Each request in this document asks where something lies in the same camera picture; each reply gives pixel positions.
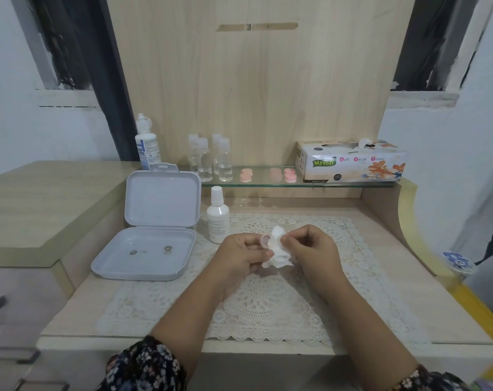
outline lace pattern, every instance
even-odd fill
[[[412,314],[350,219],[326,216],[233,214],[233,233],[264,234],[280,225],[293,230],[314,224],[333,237],[342,268],[356,290],[412,351],[430,344]],[[169,282],[124,282],[96,323],[100,334],[141,337],[169,309],[210,261],[218,246],[208,239],[206,217],[185,273]],[[340,334],[326,303],[308,285],[298,266],[270,267],[248,276],[213,315],[207,338],[324,343],[341,347]]]

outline person's right hand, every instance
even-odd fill
[[[345,280],[335,242],[318,227],[306,225],[292,230],[281,237],[281,244],[295,256],[306,278],[323,297],[332,283]]]

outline plastic case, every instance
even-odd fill
[[[125,220],[91,264],[97,275],[117,280],[169,281],[183,274],[196,239],[201,180],[172,164],[135,171],[127,178]]]

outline bottle label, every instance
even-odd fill
[[[222,221],[208,220],[208,231],[211,236],[227,236],[230,233],[230,218]]]
[[[136,141],[136,144],[138,145],[139,161],[142,164],[142,169],[150,170],[151,165],[161,163],[157,140],[139,140]]]

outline plastic bottle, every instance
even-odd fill
[[[190,171],[193,173],[198,172],[198,139],[199,136],[197,134],[189,134],[189,162]]]
[[[142,113],[138,114],[136,119],[136,145],[138,147],[139,161],[142,163],[142,169],[154,170],[155,165],[161,163],[159,155],[158,139],[154,133],[151,133],[152,121]]]
[[[211,206],[207,209],[208,232],[212,243],[223,243],[230,234],[230,210],[223,200],[223,189],[212,187]]]
[[[222,138],[219,142],[218,156],[219,181],[232,181],[232,159],[230,157],[230,139]]]
[[[219,174],[219,142],[222,136],[219,133],[212,134],[212,156],[214,157],[214,174]]]
[[[208,139],[204,137],[198,138],[198,176],[201,182],[212,181],[212,154],[208,149]]]

